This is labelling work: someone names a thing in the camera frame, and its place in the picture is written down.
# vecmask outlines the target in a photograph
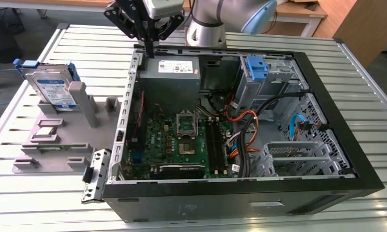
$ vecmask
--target sticker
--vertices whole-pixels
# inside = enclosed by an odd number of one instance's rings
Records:
[[[59,108],[57,110],[72,111],[76,102],[67,91],[65,82],[63,80],[37,80],[37,85],[51,104]]]
[[[239,165],[232,164],[232,168],[231,168],[231,170],[232,170],[234,172],[239,172]]]
[[[278,202],[251,202],[251,207],[272,207],[272,206],[284,206],[280,201]]]
[[[234,109],[238,108],[238,104],[235,102],[231,102],[230,105],[234,107]]]
[[[193,73],[192,61],[161,60],[157,66],[159,73]]]

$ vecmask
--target slotted metal surface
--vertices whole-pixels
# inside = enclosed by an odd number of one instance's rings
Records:
[[[115,27],[71,25],[56,31],[39,59],[71,60],[87,93],[104,101],[107,96],[123,95],[133,43]],[[184,32],[175,32],[163,44],[184,45]],[[387,102],[372,80],[330,39],[228,33],[227,44],[230,48],[307,53],[386,189],[312,216],[125,224],[105,203],[80,204],[81,173],[12,173],[12,159],[21,154],[20,144],[39,115],[39,97],[24,83],[0,119],[1,231],[387,231]]]

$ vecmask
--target floor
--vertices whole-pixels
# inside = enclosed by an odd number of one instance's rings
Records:
[[[37,59],[41,50],[52,37],[59,23],[112,26],[101,13],[48,11],[48,18],[40,19],[35,10],[23,9],[20,18],[25,32],[16,35],[16,40],[23,48],[23,59]],[[11,69],[12,64],[0,64],[1,69]],[[387,94],[387,58],[380,55],[367,68],[371,76]],[[17,72],[0,72],[0,102],[9,102],[23,82]],[[5,105],[0,105],[0,116]]]

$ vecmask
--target metal bracket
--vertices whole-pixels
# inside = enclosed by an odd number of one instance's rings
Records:
[[[104,202],[101,196],[109,169],[111,154],[112,151],[107,148],[93,153],[91,166],[88,166],[83,174],[83,181],[87,183],[81,196],[83,204]]]

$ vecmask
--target power supply label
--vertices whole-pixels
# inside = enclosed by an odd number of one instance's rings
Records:
[[[161,60],[157,67],[159,73],[193,73],[192,61]]]
[[[72,95],[67,91],[67,84],[63,80],[37,80],[41,92],[51,101],[51,104],[61,111],[71,111],[76,107]]]

